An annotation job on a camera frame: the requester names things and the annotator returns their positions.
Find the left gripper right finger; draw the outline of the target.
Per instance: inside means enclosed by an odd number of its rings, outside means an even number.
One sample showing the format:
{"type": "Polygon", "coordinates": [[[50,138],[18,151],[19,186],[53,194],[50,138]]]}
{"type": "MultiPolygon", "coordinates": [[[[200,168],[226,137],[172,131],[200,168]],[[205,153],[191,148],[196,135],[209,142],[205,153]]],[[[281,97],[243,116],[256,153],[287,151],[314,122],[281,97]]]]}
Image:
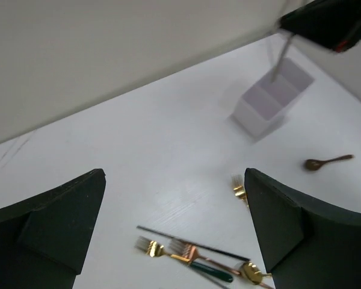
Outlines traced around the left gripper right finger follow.
{"type": "Polygon", "coordinates": [[[361,288],[361,213],[288,187],[261,171],[244,174],[266,271],[276,288],[361,288]]]}

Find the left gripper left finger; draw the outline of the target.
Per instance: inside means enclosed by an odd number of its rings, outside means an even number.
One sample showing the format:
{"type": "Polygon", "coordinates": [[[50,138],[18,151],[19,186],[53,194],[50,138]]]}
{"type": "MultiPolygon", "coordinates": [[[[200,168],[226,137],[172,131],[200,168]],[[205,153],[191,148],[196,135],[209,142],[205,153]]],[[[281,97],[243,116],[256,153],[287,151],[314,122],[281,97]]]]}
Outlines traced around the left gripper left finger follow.
{"type": "Polygon", "coordinates": [[[81,274],[105,192],[91,170],[0,209],[0,288],[72,288],[81,274]]]}

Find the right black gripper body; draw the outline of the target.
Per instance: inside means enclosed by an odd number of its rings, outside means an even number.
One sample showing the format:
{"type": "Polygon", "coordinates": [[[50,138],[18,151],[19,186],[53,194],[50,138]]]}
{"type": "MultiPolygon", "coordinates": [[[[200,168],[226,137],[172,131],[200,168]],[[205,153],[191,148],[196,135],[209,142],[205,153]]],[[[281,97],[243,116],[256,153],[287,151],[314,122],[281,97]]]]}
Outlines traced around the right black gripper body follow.
{"type": "Polygon", "coordinates": [[[337,53],[361,41],[361,0],[312,1],[279,19],[282,30],[337,53]]]}

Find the silver metal chopstick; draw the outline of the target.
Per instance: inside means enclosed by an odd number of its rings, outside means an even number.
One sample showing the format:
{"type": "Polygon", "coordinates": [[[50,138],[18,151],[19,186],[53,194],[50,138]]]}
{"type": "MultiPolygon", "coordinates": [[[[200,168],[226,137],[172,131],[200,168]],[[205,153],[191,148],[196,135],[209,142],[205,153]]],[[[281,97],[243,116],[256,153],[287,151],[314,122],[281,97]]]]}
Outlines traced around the silver metal chopstick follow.
{"type": "Polygon", "coordinates": [[[271,82],[274,82],[279,74],[279,70],[282,66],[283,60],[285,58],[285,55],[288,52],[288,49],[292,43],[292,39],[294,38],[295,34],[290,34],[287,38],[286,38],[286,42],[283,45],[282,50],[280,51],[280,55],[279,58],[277,60],[276,65],[274,66],[273,72],[271,74],[271,82]]]}

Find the brown wooden spoon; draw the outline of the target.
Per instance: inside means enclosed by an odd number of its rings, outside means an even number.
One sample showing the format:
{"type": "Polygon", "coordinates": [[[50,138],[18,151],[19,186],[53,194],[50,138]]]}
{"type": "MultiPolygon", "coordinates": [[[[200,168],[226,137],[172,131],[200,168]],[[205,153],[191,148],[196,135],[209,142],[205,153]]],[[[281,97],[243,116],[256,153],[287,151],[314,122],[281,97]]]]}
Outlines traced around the brown wooden spoon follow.
{"type": "Polygon", "coordinates": [[[310,172],[315,172],[325,166],[326,164],[339,162],[339,161],[346,161],[351,160],[354,158],[354,155],[343,155],[340,157],[332,158],[329,160],[316,160],[316,159],[308,159],[303,163],[303,168],[310,172]]]}

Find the lilac utensil container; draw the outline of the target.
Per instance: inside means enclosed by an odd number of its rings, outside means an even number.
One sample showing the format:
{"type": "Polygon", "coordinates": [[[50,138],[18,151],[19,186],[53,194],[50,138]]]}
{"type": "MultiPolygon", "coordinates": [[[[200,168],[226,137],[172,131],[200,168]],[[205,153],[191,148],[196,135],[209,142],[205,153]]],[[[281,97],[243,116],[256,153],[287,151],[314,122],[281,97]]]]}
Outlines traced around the lilac utensil container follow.
{"type": "Polygon", "coordinates": [[[290,58],[277,75],[270,69],[256,81],[238,79],[231,86],[233,110],[229,119],[253,141],[259,141],[286,122],[287,113],[315,78],[290,58]]]}

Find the rose gold fork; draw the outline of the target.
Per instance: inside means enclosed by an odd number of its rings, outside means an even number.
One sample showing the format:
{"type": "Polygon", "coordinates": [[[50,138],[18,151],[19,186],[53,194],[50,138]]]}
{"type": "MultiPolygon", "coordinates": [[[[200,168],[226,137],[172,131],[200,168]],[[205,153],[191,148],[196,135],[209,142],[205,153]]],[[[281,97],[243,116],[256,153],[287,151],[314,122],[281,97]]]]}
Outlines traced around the rose gold fork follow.
{"type": "Polygon", "coordinates": [[[239,271],[240,267],[239,267],[239,269],[231,268],[231,267],[225,266],[224,264],[216,262],[211,258],[203,256],[200,254],[199,250],[197,249],[197,246],[191,245],[189,243],[184,243],[182,241],[177,241],[175,239],[171,239],[170,249],[174,250],[176,253],[180,253],[181,256],[183,256],[183,257],[191,259],[192,261],[195,261],[197,259],[202,259],[204,261],[207,261],[210,264],[217,266],[220,269],[223,269],[227,272],[233,273],[234,275],[240,276],[241,278],[243,278],[245,280],[248,280],[247,278],[244,278],[241,276],[241,273],[239,271]]]}

